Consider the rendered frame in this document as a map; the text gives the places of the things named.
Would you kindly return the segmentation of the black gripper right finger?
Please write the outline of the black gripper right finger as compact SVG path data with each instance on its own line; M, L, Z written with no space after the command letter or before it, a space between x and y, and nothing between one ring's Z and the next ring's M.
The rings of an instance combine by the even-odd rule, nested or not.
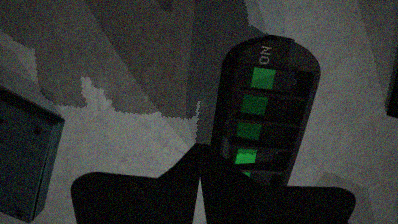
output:
M201 187L207 224L263 224L276 217L343 217L355 195L339 187L260 185L208 144L202 144Z

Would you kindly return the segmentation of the dark grey controller unit with green rocker switches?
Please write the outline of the dark grey controller unit with green rocker switches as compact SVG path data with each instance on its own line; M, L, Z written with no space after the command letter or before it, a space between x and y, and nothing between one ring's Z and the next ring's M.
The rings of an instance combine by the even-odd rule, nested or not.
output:
M221 70L210 146L260 185L287 186L321 76L284 36L235 45Z

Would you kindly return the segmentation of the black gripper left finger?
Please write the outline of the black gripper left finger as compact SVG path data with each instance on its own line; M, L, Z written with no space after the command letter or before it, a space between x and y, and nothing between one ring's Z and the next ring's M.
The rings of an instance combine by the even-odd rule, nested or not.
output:
M196 143L159 178L92 172L71 185L77 224L192 224L203 159Z

